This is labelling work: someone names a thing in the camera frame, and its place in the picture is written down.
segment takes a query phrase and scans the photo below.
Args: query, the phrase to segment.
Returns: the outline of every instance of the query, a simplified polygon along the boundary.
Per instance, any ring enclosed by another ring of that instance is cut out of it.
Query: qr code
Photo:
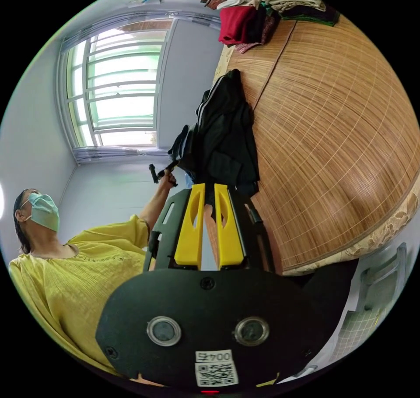
[[[238,383],[238,376],[233,362],[196,363],[198,386],[228,386]]]

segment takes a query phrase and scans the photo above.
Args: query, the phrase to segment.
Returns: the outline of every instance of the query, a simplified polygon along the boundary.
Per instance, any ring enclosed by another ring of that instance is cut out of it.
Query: dark hair
[[[28,238],[23,233],[23,230],[21,228],[21,225],[18,222],[18,219],[16,218],[16,211],[20,209],[22,206],[22,198],[25,194],[27,189],[24,189],[16,198],[16,201],[14,202],[13,207],[13,220],[14,220],[14,229],[16,231],[17,238],[19,239],[19,242],[21,243],[20,251],[23,254],[28,254],[31,251],[31,245],[29,243]]]

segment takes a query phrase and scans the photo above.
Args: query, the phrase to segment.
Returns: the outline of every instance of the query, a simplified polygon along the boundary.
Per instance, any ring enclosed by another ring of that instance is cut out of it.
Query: red cloth
[[[234,6],[222,8],[220,11],[219,42],[225,45],[246,43],[248,23],[257,15],[254,6]]]
[[[254,46],[265,45],[268,42],[268,39],[270,38],[270,36],[273,34],[273,30],[276,27],[277,23],[278,23],[278,20],[276,20],[273,16],[266,17],[261,42],[260,43],[259,42],[240,43],[235,46],[235,49],[240,53],[245,53],[246,51],[250,50]]]

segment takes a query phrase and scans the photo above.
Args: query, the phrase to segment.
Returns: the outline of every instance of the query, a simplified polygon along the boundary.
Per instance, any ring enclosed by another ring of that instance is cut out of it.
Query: light
[[[4,212],[4,195],[3,195],[3,188],[0,184],[0,218],[2,218]]]

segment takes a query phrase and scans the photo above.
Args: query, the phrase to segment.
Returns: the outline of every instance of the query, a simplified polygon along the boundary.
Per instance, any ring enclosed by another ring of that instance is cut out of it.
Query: ear
[[[19,223],[22,223],[23,220],[25,220],[25,216],[22,214],[21,210],[16,210],[15,213],[14,213],[14,216],[16,217],[16,219]]]

